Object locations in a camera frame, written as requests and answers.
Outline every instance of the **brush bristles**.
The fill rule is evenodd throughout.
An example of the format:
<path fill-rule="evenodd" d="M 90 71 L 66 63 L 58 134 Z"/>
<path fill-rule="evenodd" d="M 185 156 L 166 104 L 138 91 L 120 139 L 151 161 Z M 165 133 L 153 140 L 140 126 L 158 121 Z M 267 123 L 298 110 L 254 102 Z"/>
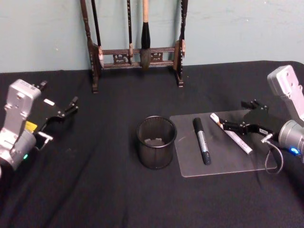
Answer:
<path fill-rule="evenodd" d="M 150 62 L 151 62 L 151 49 L 141 49 L 140 51 L 140 57 L 141 57 L 141 66 L 144 70 L 147 70 L 149 68 Z"/>

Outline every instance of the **white pen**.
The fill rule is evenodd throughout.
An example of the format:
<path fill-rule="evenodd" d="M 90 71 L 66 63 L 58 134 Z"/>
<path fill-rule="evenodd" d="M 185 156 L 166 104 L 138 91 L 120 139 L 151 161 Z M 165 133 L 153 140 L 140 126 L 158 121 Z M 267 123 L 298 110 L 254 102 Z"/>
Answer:
<path fill-rule="evenodd" d="M 225 131 L 223 128 L 223 125 L 219 122 L 219 117 L 215 114 L 212 113 L 210 115 L 210 118 L 224 131 L 226 132 L 227 135 L 230 136 L 230 138 L 235 141 L 237 145 L 239 145 L 240 148 L 245 151 L 246 154 L 250 154 L 252 152 L 252 149 L 235 133 L 232 131 Z"/>

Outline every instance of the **black marker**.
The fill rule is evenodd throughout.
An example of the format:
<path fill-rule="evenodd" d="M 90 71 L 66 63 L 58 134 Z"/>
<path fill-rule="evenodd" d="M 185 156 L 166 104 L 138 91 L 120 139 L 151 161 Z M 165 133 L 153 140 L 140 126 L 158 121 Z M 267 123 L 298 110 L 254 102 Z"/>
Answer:
<path fill-rule="evenodd" d="M 201 156 L 203 157 L 203 161 L 204 161 L 205 165 L 210 165 L 211 157 L 208 152 L 204 129 L 203 129 L 203 125 L 201 124 L 200 118 L 195 118 L 193 120 L 193 126 L 194 126 L 194 130 L 195 130 L 196 136 L 199 141 L 199 147 L 200 147 Z"/>

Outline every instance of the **black tablecloth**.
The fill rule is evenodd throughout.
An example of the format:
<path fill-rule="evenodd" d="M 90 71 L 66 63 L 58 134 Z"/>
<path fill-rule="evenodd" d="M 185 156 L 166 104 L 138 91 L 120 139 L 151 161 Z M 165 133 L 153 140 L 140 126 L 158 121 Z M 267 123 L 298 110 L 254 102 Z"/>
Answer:
<path fill-rule="evenodd" d="M 0 104 L 21 78 L 49 82 L 43 96 L 59 106 L 79 97 L 74 121 L 57 126 L 53 142 L 30 153 L 2 197 L 0 227 L 304 227 L 304 166 L 290 154 L 279 175 L 265 171 L 183 178 L 176 153 L 162 170 L 141 165 L 137 124 L 150 115 L 240 109 L 259 99 L 288 117 L 267 75 L 296 62 L 246 62 L 184 68 L 178 88 L 168 68 L 107 70 L 91 93 L 89 71 L 0 75 Z M 0 111 L 0 122 L 5 112 Z"/>

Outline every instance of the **yellow label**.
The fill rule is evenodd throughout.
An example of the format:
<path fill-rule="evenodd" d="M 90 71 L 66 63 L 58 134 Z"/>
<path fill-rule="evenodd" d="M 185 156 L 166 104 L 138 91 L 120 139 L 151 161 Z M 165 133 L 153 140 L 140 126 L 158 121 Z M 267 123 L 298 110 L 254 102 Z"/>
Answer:
<path fill-rule="evenodd" d="M 36 124 L 34 124 L 34 123 L 31 123 L 31 122 L 29 122 L 29 121 L 26 121 L 25 122 L 25 129 L 27 129 L 28 131 L 30 131 L 30 132 L 34 132 L 34 130 L 37 128 L 37 125 Z"/>

